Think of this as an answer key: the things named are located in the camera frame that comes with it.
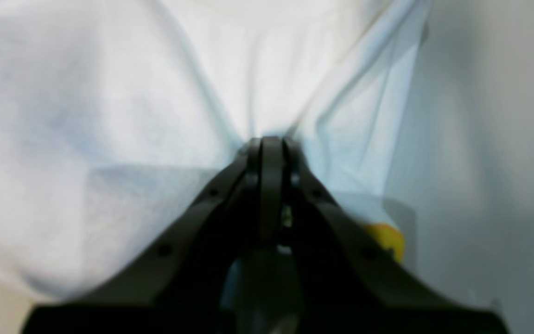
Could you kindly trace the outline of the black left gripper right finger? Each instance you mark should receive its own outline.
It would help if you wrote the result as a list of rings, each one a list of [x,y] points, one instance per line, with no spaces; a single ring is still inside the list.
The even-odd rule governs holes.
[[[288,246],[302,293],[298,334],[506,334],[414,276],[333,199],[288,139],[261,140],[261,241]]]

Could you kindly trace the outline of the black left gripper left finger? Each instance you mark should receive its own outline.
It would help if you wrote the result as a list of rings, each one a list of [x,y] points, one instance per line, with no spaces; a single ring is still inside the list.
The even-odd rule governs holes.
[[[233,334],[230,268],[261,240],[261,139],[252,139],[127,268],[90,294],[40,306],[24,334]]]

